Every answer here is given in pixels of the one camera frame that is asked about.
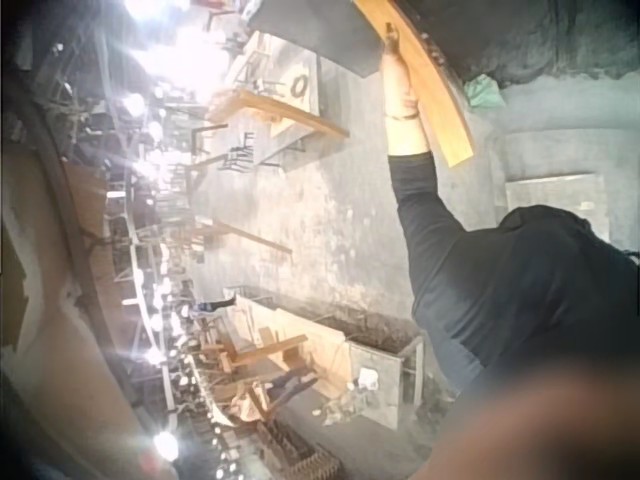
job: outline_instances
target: workshop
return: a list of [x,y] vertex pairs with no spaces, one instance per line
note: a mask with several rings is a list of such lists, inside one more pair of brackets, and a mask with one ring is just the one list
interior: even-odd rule
[[7,478],[640,478],[640,0],[18,3]]

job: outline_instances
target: black long-sleeve shirt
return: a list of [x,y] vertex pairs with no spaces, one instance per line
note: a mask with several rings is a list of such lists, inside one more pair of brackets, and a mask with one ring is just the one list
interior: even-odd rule
[[640,325],[638,267],[586,220],[533,206],[468,232],[438,196],[431,153],[389,162],[413,316],[454,388],[502,358],[640,357],[640,336],[622,333]]

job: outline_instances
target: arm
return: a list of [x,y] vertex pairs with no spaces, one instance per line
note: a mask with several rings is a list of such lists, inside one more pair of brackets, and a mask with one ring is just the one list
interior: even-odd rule
[[438,196],[433,154],[407,66],[398,53],[397,32],[392,28],[385,40],[380,69],[391,183],[407,242],[411,284],[419,299],[464,229]]
[[545,369],[471,412],[411,480],[550,478],[549,468],[567,478],[562,452],[582,453],[582,466],[621,452],[637,458],[638,385],[582,367]]

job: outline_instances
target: green cloth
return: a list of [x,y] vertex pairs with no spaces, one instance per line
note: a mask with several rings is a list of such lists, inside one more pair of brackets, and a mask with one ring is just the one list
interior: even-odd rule
[[500,94],[498,83],[487,75],[482,74],[467,82],[464,91],[471,108],[499,108],[506,105]]

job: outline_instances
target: hand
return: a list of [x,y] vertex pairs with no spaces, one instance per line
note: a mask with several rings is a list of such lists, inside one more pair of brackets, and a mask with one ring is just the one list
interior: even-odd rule
[[399,40],[397,29],[388,23],[380,72],[385,113],[392,117],[408,117],[418,112],[418,99],[411,88],[409,68],[400,56]]

